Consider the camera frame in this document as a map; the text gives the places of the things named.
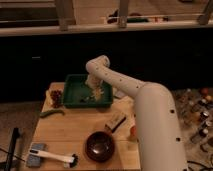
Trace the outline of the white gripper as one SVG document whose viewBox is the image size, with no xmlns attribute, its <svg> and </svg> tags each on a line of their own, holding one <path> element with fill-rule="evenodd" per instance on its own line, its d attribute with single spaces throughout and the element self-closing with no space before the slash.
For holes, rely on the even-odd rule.
<svg viewBox="0 0 213 171">
<path fill-rule="evenodd" d="M 86 80 L 86 85 L 92 89 L 92 95 L 94 98 L 96 100 L 100 100 L 102 95 L 102 80 L 95 77 L 88 77 Z"/>
</svg>

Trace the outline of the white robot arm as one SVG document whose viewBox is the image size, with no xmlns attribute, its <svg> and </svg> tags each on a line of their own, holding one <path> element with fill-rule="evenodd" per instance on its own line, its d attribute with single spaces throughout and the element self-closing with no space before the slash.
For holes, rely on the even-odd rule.
<svg viewBox="0 0 213 171">
<path fill-rule="evenodd" d="M 96 88 L 105 81 L 134 100 L 136 134 L 142 171 L 188 171 L 177 110 L 162 84 L 141 81 L 109 68 L 102 55 L 89 60 L 86 83 Z"/>
</svg>

